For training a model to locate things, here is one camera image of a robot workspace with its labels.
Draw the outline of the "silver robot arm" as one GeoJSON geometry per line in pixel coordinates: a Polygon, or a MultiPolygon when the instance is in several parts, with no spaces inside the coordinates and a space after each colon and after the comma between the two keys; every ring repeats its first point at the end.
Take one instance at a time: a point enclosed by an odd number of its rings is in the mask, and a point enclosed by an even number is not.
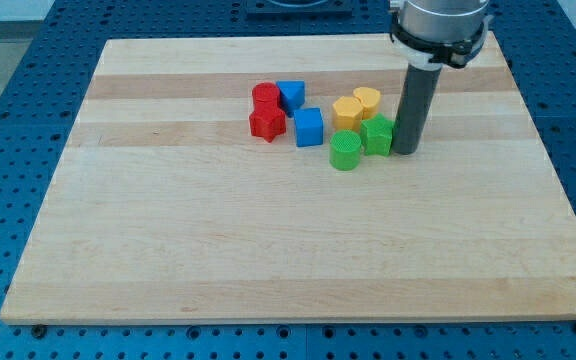
{"type": "Polygon", "coordinates": [[[493,17],[489,0],[391,0],[390,39],[423,71],[464,68],[478,56],[493,17]]]}

